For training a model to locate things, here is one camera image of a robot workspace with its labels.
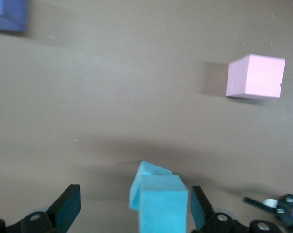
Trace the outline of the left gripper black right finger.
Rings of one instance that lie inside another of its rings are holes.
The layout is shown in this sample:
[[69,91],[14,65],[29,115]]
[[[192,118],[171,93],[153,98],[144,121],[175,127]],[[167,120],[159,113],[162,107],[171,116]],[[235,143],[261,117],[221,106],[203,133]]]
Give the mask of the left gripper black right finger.
[[191,214],[196,226],[194,233],[281,233],[269,221],[253,220],[249,226],[241,224],[230,215],[216,212],[200,186],[191,189]]

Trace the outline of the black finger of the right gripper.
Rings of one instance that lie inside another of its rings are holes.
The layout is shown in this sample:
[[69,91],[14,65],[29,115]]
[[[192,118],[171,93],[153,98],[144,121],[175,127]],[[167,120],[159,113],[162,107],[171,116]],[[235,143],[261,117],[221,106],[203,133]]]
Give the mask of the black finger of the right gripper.
[[281,213],[281,209],[278,208],[278,201],[276,199],[266,199],[263,202],[259,202],[252,198],[244,197],[243,201],[271,214]]
[[286,194],[277,204],[277,216],[286,230],[293,230],[293,194]]

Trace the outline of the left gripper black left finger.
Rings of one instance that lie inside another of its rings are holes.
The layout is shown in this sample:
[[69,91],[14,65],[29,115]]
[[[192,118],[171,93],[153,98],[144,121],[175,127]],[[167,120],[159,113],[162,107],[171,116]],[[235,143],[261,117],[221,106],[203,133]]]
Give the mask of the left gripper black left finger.
[[80,210],[80,185],[71,184],[46,211],[33,212],[10,226],[0,219],[0,233],[66,233]]

